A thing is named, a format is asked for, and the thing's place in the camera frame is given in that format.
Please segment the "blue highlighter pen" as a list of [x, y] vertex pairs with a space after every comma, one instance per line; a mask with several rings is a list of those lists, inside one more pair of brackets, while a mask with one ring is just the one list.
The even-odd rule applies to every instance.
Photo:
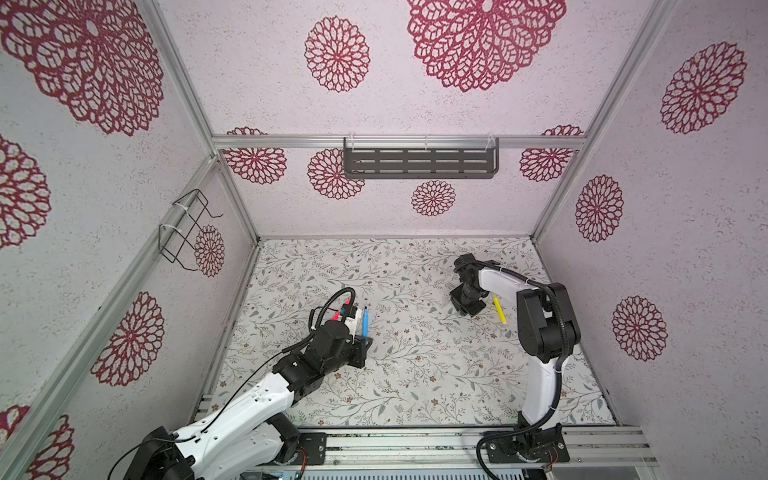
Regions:
[[362, 323], [361, 323], [361, 335], [368, 337], [369, 333], [369, 310], [367, 307], [363, 310]]

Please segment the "yellow highlighter pen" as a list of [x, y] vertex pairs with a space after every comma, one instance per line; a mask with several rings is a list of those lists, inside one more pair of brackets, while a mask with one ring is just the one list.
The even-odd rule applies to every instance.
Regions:
[[507, 318], [506, 318], [502, 303], [498, 296], [493, 297], [493, 304], [494, 304], [494, 308], [496, 310], [500, 323], [505, 325], [507, 323]]

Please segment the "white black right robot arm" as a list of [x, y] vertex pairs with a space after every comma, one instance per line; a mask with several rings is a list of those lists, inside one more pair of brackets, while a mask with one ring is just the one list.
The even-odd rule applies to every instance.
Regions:
[[517, 337], [529, 355], [527, 392], [518, 412], [518, 427], [484, 435], [476, 446], [480, 463], [553, 465], [569, 461], [559, 403], [563, 370], [580, 343], [581, 331], [566, 287], [533, 280], [472, 254], [459, 256], [454, 272], [460, 285], [450, 297], [462, 315], [478, 315], [490, 294], [516, 301]]

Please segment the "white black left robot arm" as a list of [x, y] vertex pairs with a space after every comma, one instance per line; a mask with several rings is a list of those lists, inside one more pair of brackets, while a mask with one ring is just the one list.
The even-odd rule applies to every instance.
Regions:
[[286, 411], [340, 368], [363, 368], [372, 344], [345, 322], [327, 321], [217, 412], [173, 432], [151, 431], [132, 449], [124, 477], [232, 479], [250, 467], [292, 460], [300, 433]]

